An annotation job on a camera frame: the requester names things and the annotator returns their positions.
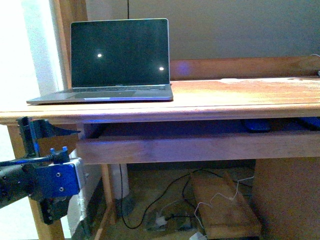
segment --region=white cable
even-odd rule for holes
[[[210,208],[213,208],[214,206],[212,206],[212,203],[211,203],[211,202],[212,202],[212,200],[213,200],[216,196],[218,196],[218,195],[220,195],[221,197],[223,197],[223,198],[225,198],[225,199],[228,199],[228,200],[230,200],[230,201],[233,201],[233,200],[236,198],[237,194],[238,194],[239,182],[242,182],[242,181],[245,181],[245,180],[249,180],[249,179],[253,179],[254,177],[255,177],[255,176],[251,176],[251,177],[247,177],[247,178],[238,180],[238,181],[237,181],[237,184],[236,184],[235,194],[234,194],[233,197],[227,197],[227,196],[223,195],[222,193],[217,192],[217,193],[210,199],[210,202],[209,202],[209,203],[205,203],[205,202],[202,202],[202,201],[199,202],[198,205],[196,206],[195,210],[194,210],[194,216],[195,216],[196,219],[198,220],[201,228],[205,229],[204,226],[202,225],[200,219],[199,219],[198,216],[197,216],[197,210],[198,210],[200,204],[204,204],[204,205],[209,206]]]
[[[317,56],[317,57],[320,58],[320,55],[319,54],[315,54],[315,53],[310,54],[310,56]]]
[[[162,216],[162,212],[163,212],[163,210],[164,210],[165,208],[167,208],[167,207],[169,207],[169,206],[171,206],[171,205],[173,205],[173,204],[175,204],[175,203],[177,203],[177,202],[184,201],[184,200],[192,200],[192,199],[194,199],[194,197],[191,197],[191,198],[181,198],[181,199],[178,199],[178,200],[175,200],[175,201],[173,201],[173,202],[168,203],[167,205],[165,205],[163,208],[160,209],[160,211],[159,211],[159,216]]]

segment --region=white wall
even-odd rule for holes
[[[127,0],[88,1],[100,19],[104,4],[110,6],[104,19],[127,18]],[[129,0],[129,13],[169,19],[172,60],[320,52],[318,0]]]

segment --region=blue object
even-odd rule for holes
[[[312,131],[320,131],[320,117],[318,116],[298,117],[297,122]]]
[[[265,118],[243,119],[241,123],[250,133],[268,133],[271,131],[269,121]]]

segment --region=black device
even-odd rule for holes
[[[68,212],[69,200],[86,183],[83,160],[69,158],[67,147],[53,148],[40,157],[38,139],[77,134],[51,125],[48,120],[17,120],[25,156],[0,162],[0,208],[26,196],[39,202],[40,216],[50,225]]]

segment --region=desk surface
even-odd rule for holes
[[[1,106],[0,124],[23,116],[53,124],[320,116],[320,78],[173,81],[171,102]]]

